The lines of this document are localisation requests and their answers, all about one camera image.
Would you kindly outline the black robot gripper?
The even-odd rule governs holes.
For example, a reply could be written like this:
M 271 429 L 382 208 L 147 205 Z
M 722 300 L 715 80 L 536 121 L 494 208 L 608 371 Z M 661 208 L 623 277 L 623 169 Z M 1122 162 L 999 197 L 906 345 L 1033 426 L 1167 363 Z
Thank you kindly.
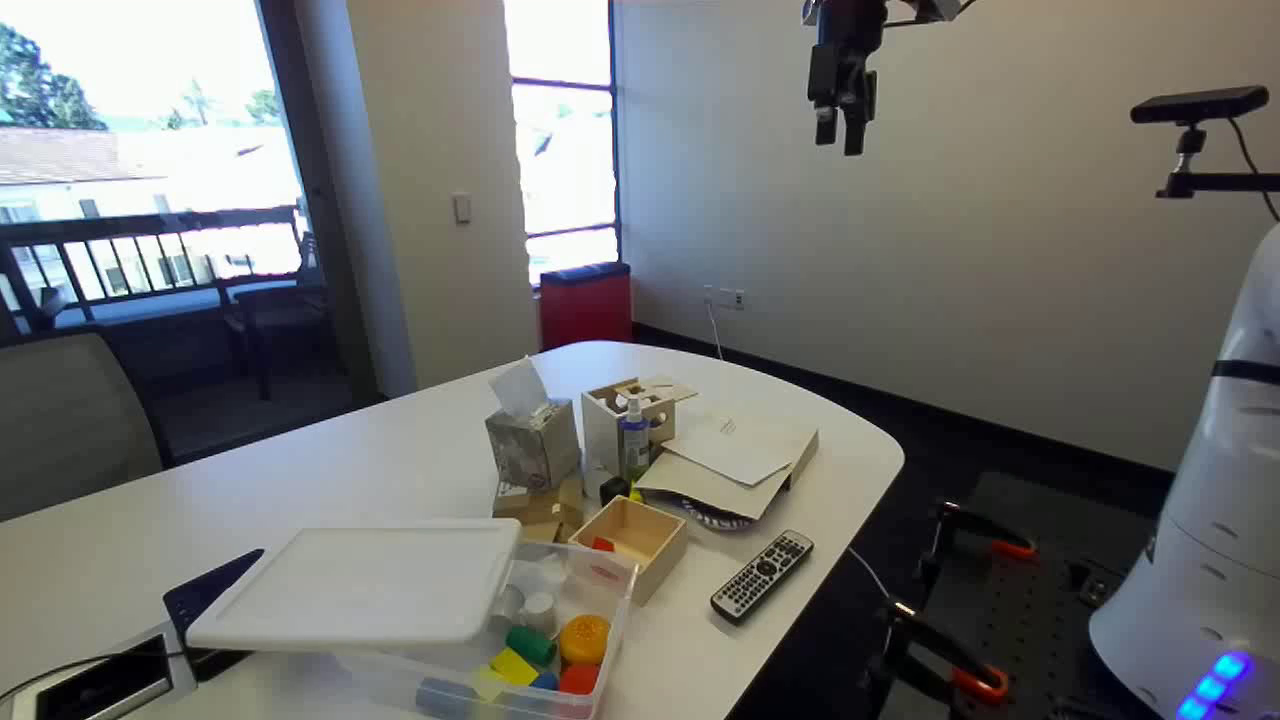
M 815 144 L 834 144 L 834 110 L 844 110 L 844 158 L 864 158 L 867 60 L 881 52 L 888 9 L 882 0 L 810 0 L 815 27 L 806 60 L 806 99 L 815 104 Z

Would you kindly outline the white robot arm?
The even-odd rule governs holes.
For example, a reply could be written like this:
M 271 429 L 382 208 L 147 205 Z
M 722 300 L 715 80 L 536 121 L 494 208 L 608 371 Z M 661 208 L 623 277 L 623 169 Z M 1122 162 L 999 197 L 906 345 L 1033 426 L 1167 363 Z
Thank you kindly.
M 867 70 L 882 27 L 954 21 L 970 0 L 803 0 L 815 27 L 806 99 L 815 144 L 864 152 L 874 117 Z M 1274 172 L 1193 172 L 1199 125 L 1265 110 L 1265 84 L 1140 99 L 1132 125 L 1176 125 L 1178 162 L 1155 197 L 1274 192 Z M 1280 715 L 1280 230 L 1256 243 L 1155 534 L 1089 621 L 1103 668 L 1162 720 Z

